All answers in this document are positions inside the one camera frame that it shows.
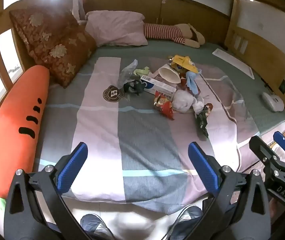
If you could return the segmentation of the right hand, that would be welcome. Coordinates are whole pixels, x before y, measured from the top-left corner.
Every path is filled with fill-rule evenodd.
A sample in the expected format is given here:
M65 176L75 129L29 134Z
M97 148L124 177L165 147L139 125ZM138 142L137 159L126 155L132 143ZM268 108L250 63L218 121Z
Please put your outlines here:
M285 211L285 206L275 198L269 201L270 218L273 224Z

